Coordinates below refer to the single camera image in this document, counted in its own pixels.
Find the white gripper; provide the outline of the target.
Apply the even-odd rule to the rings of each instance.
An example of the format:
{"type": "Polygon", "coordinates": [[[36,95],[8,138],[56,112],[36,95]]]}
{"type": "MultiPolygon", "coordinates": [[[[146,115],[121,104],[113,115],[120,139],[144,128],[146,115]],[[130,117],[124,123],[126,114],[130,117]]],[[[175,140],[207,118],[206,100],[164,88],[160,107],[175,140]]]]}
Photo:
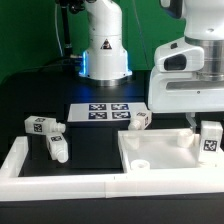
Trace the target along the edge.
{"type": "Polygon", "coordinates": [[[159,72],[154,68],[148,107],[153,113],[187,113],[186,119],[195,132],[194,112],[224,111],[224,81],[204,81],[193,72],[159,72]]]}

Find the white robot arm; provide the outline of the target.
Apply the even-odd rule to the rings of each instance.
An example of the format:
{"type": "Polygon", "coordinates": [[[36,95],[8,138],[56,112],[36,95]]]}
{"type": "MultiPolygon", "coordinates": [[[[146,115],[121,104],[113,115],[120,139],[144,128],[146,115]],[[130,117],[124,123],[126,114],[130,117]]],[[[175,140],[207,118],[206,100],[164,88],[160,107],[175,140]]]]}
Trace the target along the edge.
{"type": "Polygon", "coordinates": [[[78,76],[101,86],[132,77],[129,65],[139,47],[154,58],[147,106],[154,113],[224,111],[224,0],[158,1],[153,10],[185,21],[183,36],[160,44],[174,28],[144,11],[149,24],[122,24],[122,11],[112,0],[85,0],[89,46],[82,52],[78,76]]]}

